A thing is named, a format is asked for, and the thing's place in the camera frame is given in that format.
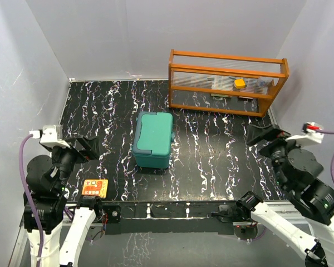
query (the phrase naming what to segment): orange wooden frame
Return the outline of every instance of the orange wooden frame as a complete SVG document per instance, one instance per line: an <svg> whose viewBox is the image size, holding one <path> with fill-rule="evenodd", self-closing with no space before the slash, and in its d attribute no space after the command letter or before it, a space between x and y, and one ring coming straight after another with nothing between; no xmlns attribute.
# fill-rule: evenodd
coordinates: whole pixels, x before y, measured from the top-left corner
<svg viewBox="0 0 334 267"><path fill-rule="evenodd" d="M235 70L229 68L220 68L220 67L205 67L205 66L195 66L195 65L184 65L173 63L174 56L186 56L186 57L204 57L204 58L215 58L215 59L224 59L224 60L237 60L237 61L249 61L249 62L261 62L261 63L273 63L280 64L280 73L276 72L263 72L263 71L250 71L250 70ZM275 85L273 82L268 89L268 94L263 95L260 93L250 93L250 92L239 92L239 91L227 91L224 90L215 90L210 88L199 88L199 87L189 87L189 86L176 86L172 84L173 74L175 71L178 72L189 72L189 73L202 73L209 75L225 75L225 76L238 76L238 77L247 77L247 78L258 78L258 77L272 77L278 78L278 82ZM185 51L175 51L171 50L168 64L168 78L169 78L169 107L175 108L187 108L192 110L202 110L210 112L224 112L224 113L233 113L240 115L248 116L258 116L263 117L266 115L270 105L272 104L275 97L278 95L282 86L286 82L289 76L289 69L287 60L273 59L273 58L259 58L259 57L242 57L242 56L232 56L232 55L218 55L210 53L197 53L197 52L185 52ZM209 107L197 107L197 106L186 106L173 104L172 102L172 93L173 90L178 91L192 91L192 92L204 92L204 93L219 93L224 95L231 96L242 96L242 97L252 97L258 98L259 103L259 112L248 112L248 111L238 111L238 110L222 110L218 108L209 108Z"/></svg>

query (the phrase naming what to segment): white connector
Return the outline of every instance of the white connector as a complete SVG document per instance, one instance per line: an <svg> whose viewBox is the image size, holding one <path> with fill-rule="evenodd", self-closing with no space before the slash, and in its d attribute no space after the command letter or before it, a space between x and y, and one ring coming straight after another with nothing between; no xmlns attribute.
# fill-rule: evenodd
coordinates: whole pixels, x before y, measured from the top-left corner
<svg viewBox="0 0 334 267"><path fill-rule="evenodd" d="M316 126L319 129L323 129L323 126L315 123L315 122L308 122L305 124L306 126ZM324 134L317 132L316 130L313 130L312 128L307 128L305 135L293 135L286 139L286 141L289 140L295 140L298 145L304 147L304 146L311 146L311 145L318 145L321 144L324 138Z"/></svg>
<svg viewBox="0 0 334 267"><path fill-rule="evenodd" d="M30 131L29 134L33 135L32 136L33 139L39 139L39 138L41 138L41 133L40 133L39 130Z"/></svg>
<svg viewBox="0 0 334 267"><path fill-rule="evenodd" d="M40 144L46 147L70 147L66 141L62 140L62 136L62 125L44 125Z"/></svg>

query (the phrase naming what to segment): gray floor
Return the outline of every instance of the gray floor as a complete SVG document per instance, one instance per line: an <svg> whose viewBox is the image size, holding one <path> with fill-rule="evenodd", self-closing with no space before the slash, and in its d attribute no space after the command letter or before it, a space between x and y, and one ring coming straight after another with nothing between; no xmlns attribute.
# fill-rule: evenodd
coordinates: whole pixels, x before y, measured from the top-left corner
<svg viewBox="0 0 334 267"><path fill-rule="evenodd" d="M307 225L297 225L309 232ZM68 227L63 227L61 241ZM26 245L22 267L30 265ZM122 234L106 235L92 245L86 242L80 254L79 267L91 266L228 266L228 267L298 267L304 260L270 231L247 244L236 236L214 233Z"/></svg>

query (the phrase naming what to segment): small container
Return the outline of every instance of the small container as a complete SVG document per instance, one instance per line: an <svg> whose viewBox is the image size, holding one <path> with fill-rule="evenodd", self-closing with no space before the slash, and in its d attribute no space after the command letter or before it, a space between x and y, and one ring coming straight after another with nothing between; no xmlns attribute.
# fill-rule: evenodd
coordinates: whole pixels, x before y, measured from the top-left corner
<svg viewBox="0 0 334 267"><path fill-rule="evenodd" d="M242 89L246 87L246 83L244 82L243 79L236 79L234 81L234 86L236 89Z"/></svg>
<svg viewBox="0 0 334 267"><path fill-rule="evenodd" d="M271 84L273 78L271 77L259 77L257 79L256 85L261 88L268 88L268 86Z"/></svg>
<svg viewBox="0 0 334 267"><path fill-rule="evenodd" d="M141 112L137 118L132 154L140 167L166 169L169 166L173 117L166 112Z"/></svg>

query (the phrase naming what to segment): white wall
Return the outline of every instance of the white wall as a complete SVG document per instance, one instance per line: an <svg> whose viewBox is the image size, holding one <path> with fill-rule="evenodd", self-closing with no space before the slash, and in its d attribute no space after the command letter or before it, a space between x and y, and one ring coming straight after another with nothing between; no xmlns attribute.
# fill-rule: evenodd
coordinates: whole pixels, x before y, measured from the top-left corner
<svg viewBox="0 0 334 267"><path fill-rule="evenodd" d="M0 0L0 266L23 213L18 148L28 131L58 123L68 79L24 0ZM25 164L42 152L29 141Z"/></svg>
<svg viewBox="0 0 334 267"><path fill-rule="evenodd" d="M171 48L275 57L305 0L291 2L27 0L77 80L166 78Z"/></svg>
<svg viewBox="0 0 334 267"><path fill-rule="evenodd" d="M288 59L290 70L272 105L279 124L293 134L307 121L334 130L334 0L307 1L278 57ZM321 179L332 185L334 136L309 150L325 167Z"/></svg>

